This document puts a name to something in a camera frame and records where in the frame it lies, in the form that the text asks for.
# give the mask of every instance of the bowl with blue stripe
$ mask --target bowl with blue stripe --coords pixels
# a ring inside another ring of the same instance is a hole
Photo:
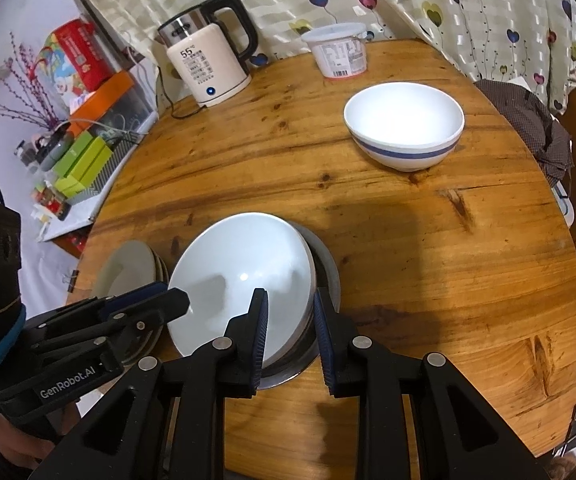
[[[395,170],[418,171],[455,149],[465,117],[459,103],[437,88],[391,82],[352,96],[344,121],[354,142],[374,160]]]

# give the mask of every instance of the plastic tub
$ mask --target plastic tub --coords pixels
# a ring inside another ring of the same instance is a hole
[[[366,71],[366,36],[363,23],[337,23],[302,35],[324,77],[341,79]]]

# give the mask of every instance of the curtain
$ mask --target curtain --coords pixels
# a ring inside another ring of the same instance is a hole
[[[170,78],[174,69],[156,41],[157,28],[204,0],[91,1]],[[422,38],[472,80],[523,76],[554,112],[565,110],[568,93],[576,86],[574,0],[242,1],[260,33],[251,60],[257,67],[308,52],[301,35],[314,27],[363,22],[369,41]],[[236,21],[228,16],[225,21],[235,41],[242,41]]]

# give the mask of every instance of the human hand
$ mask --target human hand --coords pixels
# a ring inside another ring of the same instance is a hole
[[[80,420],[77,405],[68,404],[63,411],[59,434],[68,433]],[[52,442],[24,433],[0,413],[0,455],[10,463],[34,470],[39,466],[37,460],[45,460],[53,449]]]

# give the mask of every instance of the wooden table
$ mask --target wooden table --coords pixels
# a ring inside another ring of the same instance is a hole
[[[564,219],[520,137],[439,53],[390,41],[368,54],[368,72],[341,81],[323,79],[310,55],[276,62],[224,104],[159,121],[101,210],[71,299],[126,240],[147,242],[172,270],[215,221],[276,214],[330,248],[342,311],[360,333],[402,354],[446,354],[541,454],[564,439],[576,403],[576,254]],[[430,170],[377,165],[344,126],[351,95],[396,80],[435,86],[466,113],[456,151]],[[156,353],[176,355],[167,337]],[[319,361],[229,400],[226,466],[351,479],[356,407],[328,396]]]

